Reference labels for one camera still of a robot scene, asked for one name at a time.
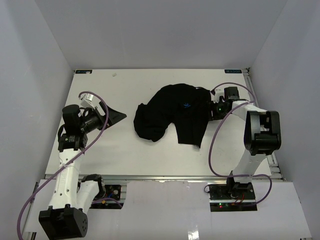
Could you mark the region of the black table label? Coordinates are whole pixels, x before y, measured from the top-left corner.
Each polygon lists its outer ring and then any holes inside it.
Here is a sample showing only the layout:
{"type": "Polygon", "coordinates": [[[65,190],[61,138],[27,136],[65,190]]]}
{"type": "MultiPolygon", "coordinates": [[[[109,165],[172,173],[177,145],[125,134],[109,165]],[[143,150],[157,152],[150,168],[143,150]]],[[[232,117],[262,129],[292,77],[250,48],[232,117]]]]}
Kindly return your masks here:
{"type": "Polygon", "coordinates": [[[77,69],[75,74],[91,74],[92,72],[92,69],[77,69]]]}
{"type": "Polygon", "coordinates": [[[225,69],[224,72],[226,74],[241,74],[242,70],[241,69],[225,69]]]}

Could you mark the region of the black t-shirt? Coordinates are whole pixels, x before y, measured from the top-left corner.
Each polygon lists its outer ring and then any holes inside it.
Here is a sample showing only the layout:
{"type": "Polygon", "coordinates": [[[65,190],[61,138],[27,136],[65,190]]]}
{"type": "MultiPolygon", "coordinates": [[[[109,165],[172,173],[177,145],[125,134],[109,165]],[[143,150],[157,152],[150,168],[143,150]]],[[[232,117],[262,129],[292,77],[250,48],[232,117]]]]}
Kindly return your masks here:
{"type": "Polygon", "coordinates": [[[174,124],[179,144],[201,147],[209,122],[211,93],[185,83],[162,87],[147,104],[138,105],[133,120],[137,135],[159,141],[174,124]]]}

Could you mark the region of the right black table label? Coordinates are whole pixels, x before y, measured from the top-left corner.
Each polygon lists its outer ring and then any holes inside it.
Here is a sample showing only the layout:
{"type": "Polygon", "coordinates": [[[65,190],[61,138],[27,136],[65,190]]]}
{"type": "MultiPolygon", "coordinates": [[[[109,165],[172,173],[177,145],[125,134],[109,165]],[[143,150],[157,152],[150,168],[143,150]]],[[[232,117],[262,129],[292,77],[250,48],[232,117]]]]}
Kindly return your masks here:
{"type": "Polygon", "coordinates": [[[241,74],[242,70],[241,69],[225,69],[224,72],[226,74],[241,74]]]}

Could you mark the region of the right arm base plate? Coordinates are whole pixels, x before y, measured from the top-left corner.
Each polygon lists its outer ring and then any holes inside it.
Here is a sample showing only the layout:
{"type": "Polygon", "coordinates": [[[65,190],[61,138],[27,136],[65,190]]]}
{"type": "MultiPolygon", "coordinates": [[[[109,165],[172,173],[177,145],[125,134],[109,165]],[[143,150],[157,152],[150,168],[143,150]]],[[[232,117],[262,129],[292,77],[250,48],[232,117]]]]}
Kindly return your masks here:
{"type": "Polygon", "coordinates": [[[228,189],[226,184],[208,184],[204,192],[209,196],[211,213],[255,212],[258,210],[252,185],[247,189],[228,189]]]}

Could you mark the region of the left black table label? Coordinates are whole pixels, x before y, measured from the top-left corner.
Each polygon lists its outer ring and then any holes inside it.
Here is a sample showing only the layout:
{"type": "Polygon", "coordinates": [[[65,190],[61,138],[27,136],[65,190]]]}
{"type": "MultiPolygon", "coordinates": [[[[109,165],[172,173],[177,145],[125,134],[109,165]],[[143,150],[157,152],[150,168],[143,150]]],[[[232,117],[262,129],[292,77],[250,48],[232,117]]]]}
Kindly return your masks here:
{"type": "Polygon", "coordinates": [[[92,69],[77,69],[75,74],[91,74],[92,72],[92,69]]]}

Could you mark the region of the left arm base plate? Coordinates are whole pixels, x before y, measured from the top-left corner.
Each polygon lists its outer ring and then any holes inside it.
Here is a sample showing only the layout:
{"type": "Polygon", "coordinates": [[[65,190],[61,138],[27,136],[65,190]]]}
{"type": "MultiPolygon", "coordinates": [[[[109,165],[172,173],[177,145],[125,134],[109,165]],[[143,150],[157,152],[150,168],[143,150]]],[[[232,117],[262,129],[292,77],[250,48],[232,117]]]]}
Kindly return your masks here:
{"type": "Polygon", "coordinates": [[[122,186],[120,184],[106,184],[105,195],[103,198],[112,200],[101,200],[98,203],[93,204],[91,209],[104,209],[104,210],[120,210],[123,206],[121,202],[122,186]]]}

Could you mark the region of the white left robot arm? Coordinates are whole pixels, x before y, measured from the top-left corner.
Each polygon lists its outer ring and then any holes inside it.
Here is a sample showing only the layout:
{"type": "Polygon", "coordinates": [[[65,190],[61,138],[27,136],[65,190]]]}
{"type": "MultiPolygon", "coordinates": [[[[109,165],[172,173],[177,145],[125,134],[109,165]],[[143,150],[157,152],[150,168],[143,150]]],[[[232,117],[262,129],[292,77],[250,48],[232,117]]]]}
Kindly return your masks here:
{"type": "Polygon", "coordinates": [[[64,124],[58,131],[59,170],[52,198],[46,210],[39,213],[38,220],[50,240],[83,238],[88,231],[87,212],[92,202],[103,198],[106,189],[99,174],[79,179],[80,158],[88,142],[88,133],[104,127],[109,128],[126,118],[126,114],[99,103],[104,111],[82,102],[62,109],[64,124]]]}

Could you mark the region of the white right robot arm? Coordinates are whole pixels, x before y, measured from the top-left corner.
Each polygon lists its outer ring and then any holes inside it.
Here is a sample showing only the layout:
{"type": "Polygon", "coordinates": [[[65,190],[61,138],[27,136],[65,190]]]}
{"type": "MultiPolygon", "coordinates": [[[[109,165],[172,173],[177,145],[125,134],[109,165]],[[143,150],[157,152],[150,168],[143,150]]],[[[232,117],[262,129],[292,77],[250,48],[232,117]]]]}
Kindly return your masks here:
{"type": "Polygon", "coordinates": [[[225,83],[224,89],[216,86],[211,90],[214,99],[208,107],[211,121],[219,120],[223,124],[230,115],[235,115],[245,122],[244,153],[230,174],[224,175],[227,193],[234,199],[243,198],[251,190],[253,178],[265,176],[256,174],[256,170],[282,144],[279,113],[241,98],[239,87],[240,84],[231,82],[225,83]]]}

